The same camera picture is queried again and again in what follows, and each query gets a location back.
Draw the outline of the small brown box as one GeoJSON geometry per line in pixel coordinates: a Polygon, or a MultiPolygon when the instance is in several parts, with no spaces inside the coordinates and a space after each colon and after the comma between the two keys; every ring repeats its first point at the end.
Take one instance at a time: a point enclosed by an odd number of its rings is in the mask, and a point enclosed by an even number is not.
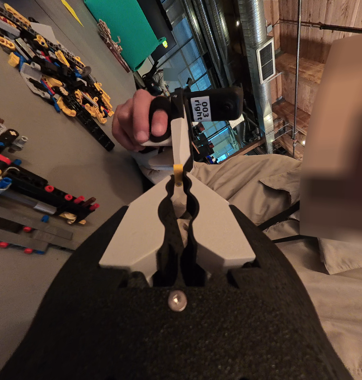
{"type": "Polygon", "coordinates": [[[107,24],[101,19],[98,20],[97,29],[98,29],[99,37],[108,47],[110,52],[115,56],[115,58],[121,64],[121,66],[125,69],[125,71],[127,73],[130,73],[131,69],[121,54],[122,46],[121,46],[120,37],[117,36],[117,42],[113,41],[110,29],[108,28],[107,24]]]}

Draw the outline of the silver air duct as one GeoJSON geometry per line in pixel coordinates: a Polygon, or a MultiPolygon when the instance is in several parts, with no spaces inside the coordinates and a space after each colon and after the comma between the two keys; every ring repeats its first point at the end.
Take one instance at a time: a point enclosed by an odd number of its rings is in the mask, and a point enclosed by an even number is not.
{"type": "Polygon", "coordinates": [[[271,81],[260,84],[256,59],[257,47],[269,37],[264,1],[181,2],[213,88],[243,89],[244,137],[259,142],[265,153],[273,153],[271,81]]]}

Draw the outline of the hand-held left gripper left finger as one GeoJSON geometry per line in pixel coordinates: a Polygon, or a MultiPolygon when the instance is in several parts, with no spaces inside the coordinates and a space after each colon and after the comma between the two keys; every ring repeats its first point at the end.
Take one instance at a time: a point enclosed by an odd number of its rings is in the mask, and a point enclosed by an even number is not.
{"type": "Polygon", "coordinates": [[[166,228],[173,227],[172,190],[173,177],[168,175],[128,206],[99,261],[100,267],[141,272],[151,281],[160,270],[158,253],[166,228]]]}

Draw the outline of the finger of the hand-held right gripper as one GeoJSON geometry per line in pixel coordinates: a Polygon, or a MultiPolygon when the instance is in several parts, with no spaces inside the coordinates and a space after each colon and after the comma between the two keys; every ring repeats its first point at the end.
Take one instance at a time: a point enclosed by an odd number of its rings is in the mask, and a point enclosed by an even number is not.
{"type": "Polygon", "coordinates": [[[171,121],[171,136],[174,164],[182,164],[183,171],[190,173],[194,164],[193,145],[186,118],[180,117],[171,121]]]}
{"type": "Polygon", "coordinates": [[[156,154],[148,160],[148,166],[157,171],[174,171],[173,154],[156,154]]]}

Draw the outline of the pile of toy brick pieces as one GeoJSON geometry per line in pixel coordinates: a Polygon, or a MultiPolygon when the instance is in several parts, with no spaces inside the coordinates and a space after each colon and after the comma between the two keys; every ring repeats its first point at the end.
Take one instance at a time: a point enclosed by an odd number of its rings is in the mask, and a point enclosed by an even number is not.
{"type": "Polygon", "coordinates": [[[90,75],[90,67],[32,24],[32,19],[0,2],[0,46],[9,54],[9,65],[17,68],[31,91],[52,104],[57,113],[85,124],[105,124],[107,117],[114,115],[111,98],[90,75]]]}

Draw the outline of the black toy brick beam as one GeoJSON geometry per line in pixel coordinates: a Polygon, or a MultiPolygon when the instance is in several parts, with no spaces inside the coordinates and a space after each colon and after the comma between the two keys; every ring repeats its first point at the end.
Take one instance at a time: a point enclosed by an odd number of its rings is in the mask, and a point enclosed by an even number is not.
{"type": "Polygon", "coordinates": [[[101,129],[101,127],[92,119],[90,114],[81,108],[76,111],[76,117],[84,126],[84,128],[92,135],[92,137],[108,152],[115,147],[112,140],[101,129]]]}

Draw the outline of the person's right hand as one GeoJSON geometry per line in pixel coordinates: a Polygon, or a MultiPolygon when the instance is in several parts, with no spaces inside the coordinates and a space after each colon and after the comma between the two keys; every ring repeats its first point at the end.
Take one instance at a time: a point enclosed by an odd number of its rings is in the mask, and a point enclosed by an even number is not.
{"type": "Polygon", "coordinates": [[[149,120],[149,109],[155,97],[144,89],[135,92],[132,98],[118,105],[112,121],[112,135],[126,150],[139,152],[145,147],[150,133],[160,137],[167,131],[168,115],[157,110],[149,120]]]}

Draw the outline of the black grey toy brick chassis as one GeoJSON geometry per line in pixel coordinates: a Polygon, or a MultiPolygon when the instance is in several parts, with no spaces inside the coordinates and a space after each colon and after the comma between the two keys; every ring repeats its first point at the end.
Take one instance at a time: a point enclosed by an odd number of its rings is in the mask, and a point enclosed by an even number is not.
{"type": "Polygon", "coordinates": [[[21,160],[5,156],[5,152],[21,151],[27,141],[0,118],[0,248],[14,246],[27,255],[45,254],[51,246],[74,251],[73,232],[53,225],[50,216],[64,218],[69,225],[84,225],[100,205],[94,197],[76,197],[52,186],[23,168],[21,160]]]}

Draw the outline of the yellow paper sheet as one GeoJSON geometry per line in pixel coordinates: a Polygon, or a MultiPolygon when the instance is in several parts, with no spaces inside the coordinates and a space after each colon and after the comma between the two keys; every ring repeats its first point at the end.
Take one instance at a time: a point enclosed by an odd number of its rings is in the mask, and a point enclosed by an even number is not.
{"type": "Polygon", "coordinates": [[[79,17],[77,16],[74,9],[71,7],[71,5],[66,0],[61,0],[61,3],[65,6],[65,8],[68,10],[68,12],[71,14],[71,16],[82,26],[82,22],[80,21],[79,17]]]}

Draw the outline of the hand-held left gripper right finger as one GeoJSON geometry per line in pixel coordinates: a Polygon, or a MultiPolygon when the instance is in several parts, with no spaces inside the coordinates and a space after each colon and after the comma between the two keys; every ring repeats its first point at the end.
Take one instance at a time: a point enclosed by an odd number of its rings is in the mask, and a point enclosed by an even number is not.
{"type": "Polygon", "coordinates": [[[206,273],[227,274],[256,256],[226,199],[185,174],[188,226],[185,282],[205,282],[206,273]]]}

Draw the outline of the black monitor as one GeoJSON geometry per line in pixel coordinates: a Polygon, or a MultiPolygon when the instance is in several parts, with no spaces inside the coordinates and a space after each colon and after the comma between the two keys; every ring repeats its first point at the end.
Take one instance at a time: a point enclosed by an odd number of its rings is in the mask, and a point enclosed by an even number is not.
{"type": "Polygon", "coordinates": [[[147,21],[149,22],[157,39],[164,38],[165,41],[152,53],[154,59],[159,59],[175,47],[176,42],[172,34],[173,27],[167,13],[159,0],[138,0],[147,21]]]}

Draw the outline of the white air vent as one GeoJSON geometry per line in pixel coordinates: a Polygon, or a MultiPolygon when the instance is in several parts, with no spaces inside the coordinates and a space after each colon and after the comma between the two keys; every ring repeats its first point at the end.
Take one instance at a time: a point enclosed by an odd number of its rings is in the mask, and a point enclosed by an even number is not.
{"type": "Polygon", "coordinates": [[[272,36],[267,37],[267,40],[257,47],[256,59],[260,84],[268,83],[275,78],[275,49],[274,38],[272,36]]]}

